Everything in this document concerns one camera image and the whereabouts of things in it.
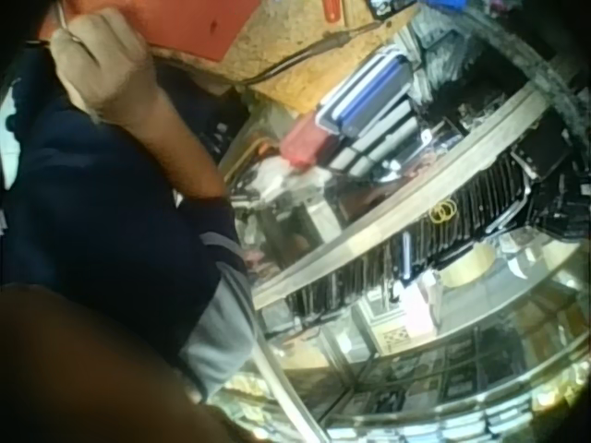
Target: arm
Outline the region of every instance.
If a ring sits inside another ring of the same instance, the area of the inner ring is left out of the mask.
[[[74,105],[123,127],[185,197],[225,197],[223,178],[209,153],[158,87],[148,45],[119,12],[105,9],[76,18],[69,32],[55,32],[51,51]]]
[[[207,309],[195,325],[181,357],[211,395],[247,360],[254,343],[254,308],[237,244],[232,208],[222,176],[206,150],[182,122],[157,86],[146,43],[114,10],[74,20],[72,36],[57,31],[51,48],[57,75],[71,101],[123,127],[158,161],[186,198],[177,215],[208,276],[219,279]],[[195,295],[203,288],[195,287]]]
[[[199,440],[199,412],[173,374],[89,311],[40,288],[6,287],[0,333],[0,392],[16,393],[60,435]]]

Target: cork board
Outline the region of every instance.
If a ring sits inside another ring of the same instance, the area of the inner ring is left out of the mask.
[[[365,0],[348,0],[346,3],[349,5],[347,27],[343,18],[332,25],[325,21],[321,0],[261,0],[260,7],[240,31],[222,62],[215,63],[188,54],[174,54],[173,57],[234,81],[251,78],[322,39],[326,32],[353,29],[372,21]],[[415,6],[407,8],[391,18],[390,24],[358,36],[344,48],[309,59],[253,88],[300,113],[306,113],[314,109],[320,99],[370,52],[390,40],[415,13]]]

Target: glass panel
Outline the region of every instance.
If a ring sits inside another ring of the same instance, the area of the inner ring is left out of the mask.
[[[320,328],[308,329],[276,345],[277,359],[306,407],[316,418],[344,392],[344,376],[330,360]]]
[[[251,361],[223,389],[213,395],[209,403],[222,408],[233,421],[258,438],[302,441]]]
[[[326,328],[335,337],[340,351],[358,374],[365,367],[363,364],[371,358],[371,351],[359,327],[353,321],[352,312],[347,310],[342,317],[329,323]]]

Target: wrist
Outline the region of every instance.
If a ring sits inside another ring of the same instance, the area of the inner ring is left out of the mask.
[[[158,88],[151,104],[144,109],[142,117],[123,128],[140,142],[151,141],[161,135],[174,111],[175,108],[166,92]]]

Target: metal frame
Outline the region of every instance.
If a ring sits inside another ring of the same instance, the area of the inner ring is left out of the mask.
[[[283,408],[287,417],[294,424],[295,429],[297,429],[306,442],[330,442],[331,440],[324,429],[314,419],[285,376],[277,358],[265,341],[265,336],[258,324],[256,328],[257,343],[252,353],[252,359],[255,365],[257,365],[260,374],[269,385],[275,400]]]
[[[577,64],[567,57],[557,57],[552,65],[565,79],[574,77],[578,71]],[[543,95],[531,82],[527,83],[435,167],[344,230],[339,238],[318,247],[292,267],[255,288],[255,307],[261,309],[285,298],[388,240],[488,167],[548,108]]]

